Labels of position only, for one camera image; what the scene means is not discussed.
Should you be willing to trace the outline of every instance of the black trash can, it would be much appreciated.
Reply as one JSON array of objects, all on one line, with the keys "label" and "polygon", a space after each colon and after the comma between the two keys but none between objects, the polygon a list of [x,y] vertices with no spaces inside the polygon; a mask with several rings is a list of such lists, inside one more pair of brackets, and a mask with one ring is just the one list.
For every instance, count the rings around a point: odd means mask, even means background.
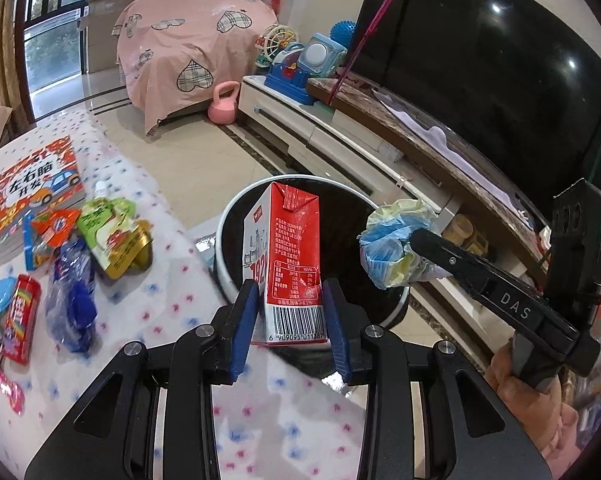
[{"label": "black trash can", "polygon": [[[359,304],[373,324],[391,328],[407,306],[404,288],[379,290],[360,265],[357,237],[376,205],[343,184],[311,175],[271,177],[240,192],[223,213],[216,233],[215,273],[223,293],[234,301],[243,283],[245,217],[272,182],[317,195],[320,206],[321,280],[338,278],[347,301]],[[329,347],[317,345],[274,347],[274,351],[308,375],[324,378],[335,372]]]}]

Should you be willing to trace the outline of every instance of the blue ball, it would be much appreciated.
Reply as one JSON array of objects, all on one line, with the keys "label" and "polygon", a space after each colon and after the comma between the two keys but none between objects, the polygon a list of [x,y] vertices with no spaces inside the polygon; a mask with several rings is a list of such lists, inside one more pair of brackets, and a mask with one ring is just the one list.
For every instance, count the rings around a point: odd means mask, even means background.
[{"label": "blue ball", "polygon": [[329,37],[336,43],[340,43],[345,48],[351,46],[351,40],[353,40],[353,32],[356,30],[356,23],[354,22],[338,22],[331,29]]}]

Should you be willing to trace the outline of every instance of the television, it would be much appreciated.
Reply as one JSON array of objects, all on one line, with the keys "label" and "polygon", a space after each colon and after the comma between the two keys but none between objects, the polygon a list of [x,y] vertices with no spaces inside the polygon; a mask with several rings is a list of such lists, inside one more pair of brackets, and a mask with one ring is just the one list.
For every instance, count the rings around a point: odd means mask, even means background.
[{"label": "television", "polygon": [[601,59],[534,0],[394,0],[352,71],[466,140],[540,219],[581,177],[601,189]]}]

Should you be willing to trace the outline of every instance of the crumpled plastic bag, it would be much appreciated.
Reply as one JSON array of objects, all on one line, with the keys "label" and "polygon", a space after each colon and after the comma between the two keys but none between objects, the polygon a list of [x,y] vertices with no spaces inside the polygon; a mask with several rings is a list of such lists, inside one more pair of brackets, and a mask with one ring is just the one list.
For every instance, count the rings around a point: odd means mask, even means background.
[{"label": "crumpled plastic bag", "polygon": [[45,300],[47,327],[54,340],[70,352],[86,353],[96,336],[94,266],[82,238],[60,247]]},{"label": "crumpled plastic bag", "polygon": [[450,276],[411,250],[411,233],[420,228],[440,234],[436,216],[421,200],[402,199],[376,209],[359,236],[360,263],[381,290]]}]

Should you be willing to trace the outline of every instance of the table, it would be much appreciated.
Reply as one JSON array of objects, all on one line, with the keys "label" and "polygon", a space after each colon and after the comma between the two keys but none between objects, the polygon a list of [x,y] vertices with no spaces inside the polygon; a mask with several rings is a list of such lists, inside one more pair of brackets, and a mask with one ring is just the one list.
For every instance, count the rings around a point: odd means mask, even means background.
[{"label": "table", "polygon": [[[97,180],[113,197],[134,200],[152,224],[154,264],[112,286],[97,282],[98,340],[86,355],[70,354],[37,313],[29,366],[11,362],[5,373],[25,393],[24,413],[11,411],[0,391],[0,459],[18,478],[42,443],[104,365],[130,340],[148,347],[173,342],[212,320],[224,302],[192,241],[156,181],[120,155],[87,112],[63,113],[0,150],[0,172],[28,151],[69,134],[85,187]],[[24,271],[24,257],[0,266],[0,279]],[[48,276],[33,276],[48,288]],[[162,417],[156,428],[154,478],[162,478]],[[223,479],[353,480],[359,464],[364,410],[326,384],[284,363],[267,349],[251,348],[245,372],[233,387],[214,387],[218,461]]]}]

